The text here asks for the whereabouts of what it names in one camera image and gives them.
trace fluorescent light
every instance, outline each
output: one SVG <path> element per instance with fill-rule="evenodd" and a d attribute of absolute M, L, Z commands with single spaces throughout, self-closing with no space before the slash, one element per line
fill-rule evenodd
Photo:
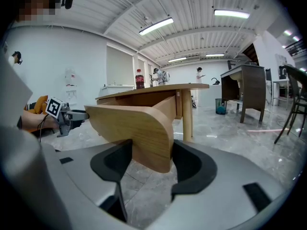
<path fill-rule="evenodd" d="M 152 24 L 152 25 L 148 26 L 148 27 L 145 28 L 144 30 L 141 30 L 141 31 L 139 32 L 139 34 L 140 34 L 141 36 L 143 36 L 143 35 L 145 35 L 145 34 L 151 32 L 151 31 L 153 31 L 153 30 L 155 30 L 155 29 L 158 29 L 158 28 L 160 28 L 160 27 L 162 27 L 162 26 L 171 24 L 171 23 L 173 23 L 173 22 L 174 22 L 174 21 L 173 21 L 173 18 L 167 18 L 167 19 L 165 19 L 165 20 L 162 20 L 162 21 L 160 21 L 160 22 L 157 22 L 157 23 L 155 23 L 155 24 Z"/>
<path fill-rule="evenodd" d="M 224 56 L 225 54 L 207 54 L 206 57 Z"/>
<path fill-rule="evenodd" d="M 249 17 L 249 13 L 244 13 L 240 11 L 233 11 L 233 10 L 214 10 L 214 15 L 221 15 L 221 16 L 233 16 L 247 19 Z"/>
<path fill-rule="evenodd" d="M 283 33 L 285 33 L 286 35 L 290 36 L 292 34 L 292 32 L 285 30 Z"/>
<path fill-rule="evenodd" d="M 173 62 L 173 61 L 183 60 L 183 59 L 186 59 L 186 57 L 183 57 L 183 58 L 178 58 L 178 59 L 170 59 L 168 62 Z"/>

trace marble floor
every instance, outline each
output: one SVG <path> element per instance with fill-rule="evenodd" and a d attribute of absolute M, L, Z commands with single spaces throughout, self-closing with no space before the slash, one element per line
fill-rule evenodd
<path fill-rule="evenodd" d="M 295 183 L 305 164 L 307 132 L 298 138 L 302 117 L 298 116 L 288 136 L 279 134 L 289 110 L 279 106 L 267 106 L 263 122 L 260 113 L 247 109 L 244 123 L 240 123 L 240 110 L 228 104 L 226 115 L 215 114 L 214 108 L 193 109 L 194 142 L 242 155 L 274 176 L 289 189 Z M 182 120 L 173 122 L 174 138 L 182 139 Z M 56 138 L 47 133 L 42 142 L 58 150 L 73 150 L 107 143 L 86 121 L 72 130 L 67 137 Z M 177 172 L 173 165 L 169 173 L 154 172 L 135 161 L 131 161 L 121 180 L 123 198 L 128 214 L 128 224 L 144 229 L 170 205 L 170 190 L 177 183 Z"/>

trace trash can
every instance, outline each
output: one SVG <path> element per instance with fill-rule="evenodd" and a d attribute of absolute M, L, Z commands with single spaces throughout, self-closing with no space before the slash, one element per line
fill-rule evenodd
<path fill-rule="evenodd" d="M 215 99 L 215 113 L 216 114 L 226 114 L 227 100 L 222 98 Z"/>

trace plastic bottle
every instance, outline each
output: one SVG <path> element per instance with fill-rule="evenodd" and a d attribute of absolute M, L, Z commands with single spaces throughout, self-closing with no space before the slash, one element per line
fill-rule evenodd
<path fill-rule="evenodd" d="M 144 76 L 142 75 L 141 69 L 137 69 L 138 75 L 135 76 L 135 84 L 136 84 L 136 89 L 143 89 L 145 88 L 144 86 Z"/>

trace black chair leg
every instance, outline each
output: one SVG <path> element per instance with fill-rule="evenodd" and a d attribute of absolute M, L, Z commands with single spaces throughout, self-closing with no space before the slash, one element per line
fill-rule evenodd
<path fill-rule="evenodd" d="M 283 134 L 283 132 L 284 132 L 284 129 L 287 127 L 287 125 L 288 125 L 288 123 L 289 123 L 289 120 L 290 120 L 290 118 L 291 118 L 291 114 L 292 114 L 294 108 L 295 108 L 295 105 L 293 104 L 293 105 L 292 105 L 292 108 L 291 108 L 291 111 L 290 111 L 290 113 L 289 113 L 289 116 L 288 116 L 288 118 L 287 118 L 287 121 L 286 121 L 286 123 L 284 124 L 284 127 L 283 127 L 283 129 L 281 130 L 281 132 L 279 133 L 278 137 L 277 137 L 276 140 L 274 141 L 274 144 L 276 144 L 276 143 L 278 142 L 280 136 L 282 136 L 282 134 Z"/>
<path fill-rule="evenodd" d="M 295 121 L 295 119 L 296 119 L 296 114 L 297 114 L 297 112 L 298 112 L 298 108 L 299 108 L 299 106 L 296 107 L 295 113 L 293 113 L 292 120 L 291 120 L 291 122 L 290 122 L 290 127 L 289 127 L 289 130 L 288 130 L 288 132 L 287 132 L 287 135 L 289 135 L 290 130 L 291 130 L 293 124 L 294 124 L 294 121 Z"/>
<path fill-rule="evenodd" d="M 298 137 L 301 137 L 301 134 L 302 134 L 302 131 L 303 131 L 303 128 L 304 128 L 304 123 L 305 123 L 305 120 L 306 120 L 306 114 L 307 114 L 307 108 L 305 107 L 303 124 L 302 124 L 301 130 L 299 131 Z"/>

